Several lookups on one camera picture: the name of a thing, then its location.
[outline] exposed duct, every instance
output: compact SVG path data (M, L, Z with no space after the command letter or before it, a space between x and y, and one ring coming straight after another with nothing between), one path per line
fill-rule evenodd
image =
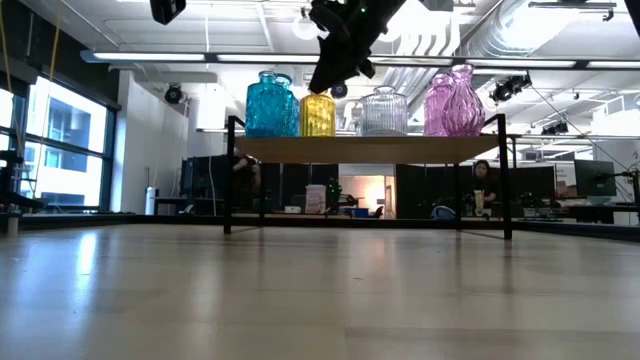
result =
M461 56L473 57L526 57L555 37L577 14L567 9L531 9L529 0L500 0L489 11L481 24L465 34L458 51ZM453 32L457 24L451 24ZM450 55L459 43L450 42L441 55ZM415 112L422 104L422 97L429 87L429 81L437 69L420 69L420 76L414 75L407 85L410 112Z
M460 44L458 15L446 12L428 12L428 14L431 26L420 28L418 33L403 34L396 54L451 56L458 48ZM391 68L387 71L384 82L406 95L411 106L436 72L437 69Z
M460 49L462 56L529 56L577 14L571 9L529 8L529 0L504 0Z

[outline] glass vase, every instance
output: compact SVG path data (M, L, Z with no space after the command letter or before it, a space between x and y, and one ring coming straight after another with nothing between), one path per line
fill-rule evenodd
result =
M246 136L283 136L288 90L276 84L273 71L262 71L259 76L260 81L247 89Z
M364 136L398 136L408 132L409 107L404 95L391 86L378 86L360 99Z
M453 90L449 74L438 74L431 80L431 89L424 100L424 136L447 136L444 129L444 105Z
M285 74L276 74L276 84L286 90L281 136L298 136L300 135L300 102L289 90L291 78Z
M335 136L336 103L325 93L300 101L300 136Z
M471 87L472 76L473 65L451 69L453 90L443 110L443 125L449 136L478 136L484 126L484 107Z

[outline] table leg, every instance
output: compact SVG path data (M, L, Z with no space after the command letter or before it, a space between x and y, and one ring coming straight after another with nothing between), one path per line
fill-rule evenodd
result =
M462 191L460 189L460 165L453 165L453 186L455 194L456 230L462 230Z
M500 150L500 185L502 187L502 218L504 226L504 239L513 238L511 224L511 188L509 187L509 158L507 150L507 117L504 114L498 117L498 149Z
M267 182L264 177L265 164L260 163L260 226L264 226L265 197L267 196Z
M224 197L224 233L231 234L231 214L233 212L233 165L234 149L236 145L236 119L229 116L227 119L227 188Z

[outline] wall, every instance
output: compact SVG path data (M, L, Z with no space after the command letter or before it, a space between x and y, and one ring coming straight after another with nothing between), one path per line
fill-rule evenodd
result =
M340 164L340 176L386 175L393 176L393 165L387 164Z
M384 176L340 176L340 186L343 194L350 194L360 199L361 208L369 208L369 212L376 211L378 199L384 199Z
M145 189L156 169L160 196L171 194L187 156L188 119L136 83L130 71L120 74L118 102L122 110L116 119L111 209L143 214Z
M385 188L385 200L387 196L387 186L391 187L391 209L385 209L385 219L395 219L396 218L396 178L395 176L385 176L384 177L384 188Z
M203 100L194 99L190 102L187 157L214 156L227 152L224 134L196 131L198 128L213 128L203 124L203 120L206 120L203 118L207 117L206 111L203 111L204 106Z

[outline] computer monitor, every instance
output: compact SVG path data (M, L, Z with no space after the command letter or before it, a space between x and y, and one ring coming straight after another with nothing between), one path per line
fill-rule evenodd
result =
M616 196L613 163L575 160L578 196Z
M539 199L556 195L556 173L553 166L519 167L511 169L512 198L532 194Z

